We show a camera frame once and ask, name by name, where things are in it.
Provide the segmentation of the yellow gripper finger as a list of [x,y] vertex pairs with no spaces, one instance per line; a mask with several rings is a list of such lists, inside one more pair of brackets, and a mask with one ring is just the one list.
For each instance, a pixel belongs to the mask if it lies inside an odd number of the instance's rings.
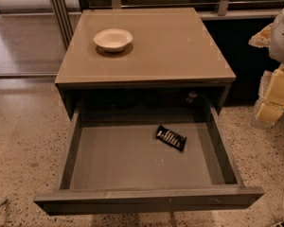
[[284,64],[261,77],[255,120],[273,125],[284,114]]
[[268,47],[270,44],[270,34],[271,34],[272,25],[273,24],[267,25],[256,35],[252,36],[248,44],[257,48]]

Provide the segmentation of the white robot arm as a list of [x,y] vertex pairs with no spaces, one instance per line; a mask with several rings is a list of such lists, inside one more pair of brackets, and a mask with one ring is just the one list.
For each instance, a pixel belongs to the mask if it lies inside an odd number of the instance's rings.
[[268,129],[284,114],[284,9],[248,44],[257,48],[267,47],[270,58],[280,63],[274,72],[263,73],[253,110],[252,125],[258,129]]

